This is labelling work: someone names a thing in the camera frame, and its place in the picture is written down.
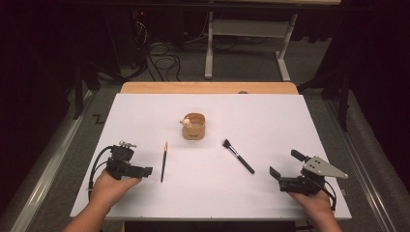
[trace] brush bristles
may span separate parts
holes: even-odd
[[[230,142],[227,139],[225,139],[225,141],[223,142],[222,145],[223,145],[223,147],[228,148],[228,147],[230,147]]]

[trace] white tabletop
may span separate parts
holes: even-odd
[[[191,112],[206,117],[201,140],[186,140],[179,123]],[[221,144],[233,147],[255,170],[250,172]],[[153,173],[118,202],[107,219],[124,220],[293,220],[302,208],[269,174],[300,175],[296,149],[327,160],[303,96],[274,94],[118,94],[75,200],[72,217],[87,204],[87,184],[97,154],[120,140],[137,145],[132,165]],[[163,147],[168,153],[163,182]],[[100,162],[111,154],[105,152]],[[336,218],[351,218],[335,178]]]

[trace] wire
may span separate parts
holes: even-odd
[[[102,165],[102,164],[100,164],[97,167],[97,163],[99,162],[100,157],[103,155],[103,153],[106,150],[113,149],[113,148],[114,148],[114,146],[108,146],[108,147],[102,149],[102,151],[100,151],[99,155],[96,157],[96,160],[94,161],[93,168],[91,169],[91,173],[90,173],[90,180],[88,182],[88,200],[90,200],[91,191],[93,190],[93,186],[94,186],[94,175],[96,174],[97,169]]]
[[[273,40],[273,37],[262,37],[262,40],[259,42],[251,42],[251,41],[246,41],[246,40],[241,40],[241,38],[245,38],[245,37],[239,37],[238,38],[238,42],[242,43],[242,44],[263,44],[263,43],[267,43],[271,40]]]
[[[203,36],[202,38],[195,39],[194,41],[189,41],[186,42],[186,46],[192,47],[192,48],[201,48],[204,46],[207,46],[208,42],[204,41],[204,39],[207,39],[208,36]]]
[[[325,181],[325,183],[328,184],[328,186],[331,188],[331,190],[332,190],[332,192],[333,192],[333,194],[334,194],[334,198],[333,198],[334,202],[333,202],[333,205],[332,205],[332,211],[335,211],[335,210],[336,210],[336,203],[337,203],[337,197],[336,197],[335,190],[333,189],[333,187],[331,186],[331,184],[329,184],[329,182]]]
[[[96,167],[96,172],[97,172],[97,170],[98,170],[103,164],[105,164],[105,163],[106,163],[106,161],[100,163],[100,165],[98,165],[98,166]]]
[[[321,188],[331,199],[332,199],[332,211],[334,212],[336,210],[336,203],[337,203],[337,197],[336,197],[336,193],[335,190],[333,189],[333,187],[329,184],[329,182],[325,181],[326,184],[328,184],[328,186],[332,189],[333,191],[333,195],[331,193],[328,192],[328,190],[324,187],[321,187],[319,184],[317,184],[315,181],[311,180],[310,178],[305,178],[306,180],[310,181],[311,183],[313,183],[314,185],[318,186],[319,188]]]
[[[308,221],[307,220],[307,226],[309,227],[309,232],[312,232],[312,229],[313,229],[313,225],[312,224],[310,224],[310,221]]]
[[[229,47],[225,47],[225,48],[217,47],[214,44],[214,49],[216,49],[216,50],[230,50],[233,47],[235,47],[236,44],[238,44],[238,37],[235,37],[235,36],[217,36],[217,37],[215,37],[215,39],[220,41],[220,43],[222,43],[222,44],[232,43]]]
[[[206,13],[204,26],[202,27],[202,31],[201,31],[201,33],[199,33],[199,36],[197,36],[195,39],[193,39],[191,41],[185,42],[185,44],[191,44],[191,43],[201,41],[201,40],[207,38],[207,36],[204,36],[203,34],[205,33],[205,28],[208,25],[208,20],[209,20],[209,13]]]
[[[296,231],[299,231],[299,230],[308,230],[309,232],[311,232],[311,230],[312,230],[313,228],[314,228],[313,225],[309,224],[308,221],[307,221],[307,225],[297,226],[295,229],[296,229]]]
[[[147,60],[145,59],[145,56],[146,56],[146,54],[145,54],[146,53],[146,42],[147,42],[147,37],[148,37],[147,28],[141,22],[135,21],[134,22],[134,29],[135,30],[133,31],[132,38],[135,41],[135,45],[136,45],[136,49],[135,49],[136,56],[135,56],[135,58],[136,58],[137,62],[139,62],[139,64],[137,64],[139,66],[139,69],[136,72],[134,72],[134,73],[132,73],[128,76],[122,76],[119,73],[106,70],[102,67],[98,67],[96,64],[89,61],[89,63],[91,63],[91,65],[93,65],[95,67],[98,67],[98,70],[101,70],[103,73],[105,73],[105,74],[107,74],[111,77],[111,78],[105,78],[101,75],[98,75],[98,78],[100,80],[103,80],[105,82],[125,83],[125,82],[131,80],[132,78],[135,78],[135,77],[141,75],[148,68],[148,63],[147,63]]]
[[[154,48],[160,47],[160,46],[165,48],[163,52],[160,52],[160,53],[152,52]],[[178,81],[181,81],[181,79],[179,78],[179,72],[181,70],[181,60],[179,56],[177,55],[168,54],[169,50],[170,50],[169,47],[165,43],[152,44],[150,47],[148,58],[151,61],[151,64],[153,65],[153,67],[156,69],[162,81],[165,81],[165,80],[170,81],[168,74],[174,68],[177,69],[177,72],[175,73],[175,78]],[[148,70],[149,70],[151,77],[155,81],[155,78],[153,74],[151,73],[151,70],[150,69]]]

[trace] makeup brush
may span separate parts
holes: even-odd
[[[250,173],[255,173],[255,171],[249,166],[249,164],[239,155],[239,153],[235,150],[235,148],[232,147],[230,142],[225,139],[225,141],[222,144],[223,147],[227,148],[233,155],[238,158],[238,160],[249,170]]]

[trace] human arm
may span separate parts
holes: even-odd
[[[323,190],[309,196],[295,192],[288,192],[288,194],[302,205],[317,231],[341,231],[332,212],[329,196]]]
[[[90,202],[63,231],[100,231],[105,216],[111,207],[139,182],[141,179],[136,178],[117,181],[104,170],[94,184]]]

